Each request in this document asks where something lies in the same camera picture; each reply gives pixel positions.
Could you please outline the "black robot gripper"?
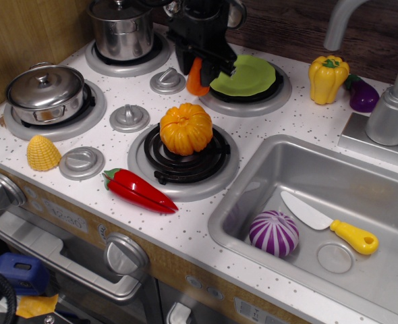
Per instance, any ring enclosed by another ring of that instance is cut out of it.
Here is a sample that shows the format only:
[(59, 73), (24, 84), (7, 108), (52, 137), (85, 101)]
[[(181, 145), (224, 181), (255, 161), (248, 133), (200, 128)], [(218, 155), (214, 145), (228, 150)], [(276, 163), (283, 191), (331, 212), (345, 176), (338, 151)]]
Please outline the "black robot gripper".
[(168, 21), (180, 71), (188, 75), (196, 57), (202, 59), (200, 83), (207, 87), (220, 73), (232, 75), (236, 54), (226, 41), (227, 1), (183, 1), (182, 11)]

